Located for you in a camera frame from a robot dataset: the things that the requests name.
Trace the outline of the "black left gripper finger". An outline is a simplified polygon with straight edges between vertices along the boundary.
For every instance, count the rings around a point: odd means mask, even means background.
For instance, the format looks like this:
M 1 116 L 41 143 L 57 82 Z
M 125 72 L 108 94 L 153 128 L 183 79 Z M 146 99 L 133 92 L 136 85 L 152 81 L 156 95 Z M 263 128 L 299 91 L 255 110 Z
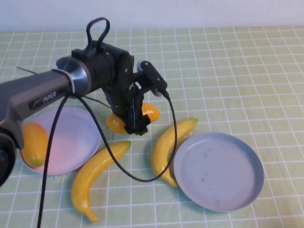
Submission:
M 151 120 L 147 114 L 138 116 L 130 114 L 126 119 L 124 129 L 128 134 L 142 136 L 148 132 L 147 126 L 150 123 Z

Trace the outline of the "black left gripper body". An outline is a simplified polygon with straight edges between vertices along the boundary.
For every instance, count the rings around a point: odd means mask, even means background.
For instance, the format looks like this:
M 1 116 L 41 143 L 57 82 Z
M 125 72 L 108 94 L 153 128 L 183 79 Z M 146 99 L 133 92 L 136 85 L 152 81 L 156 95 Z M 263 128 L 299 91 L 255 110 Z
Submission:
M 114 46 L 104 46 L 104 51 L 114 59 L 114 78 L 104 87 L 107 102 L 113 113 L 125 124 L 138 124 L 140 117 L 139 106 L 135 103 L 134 56 Z

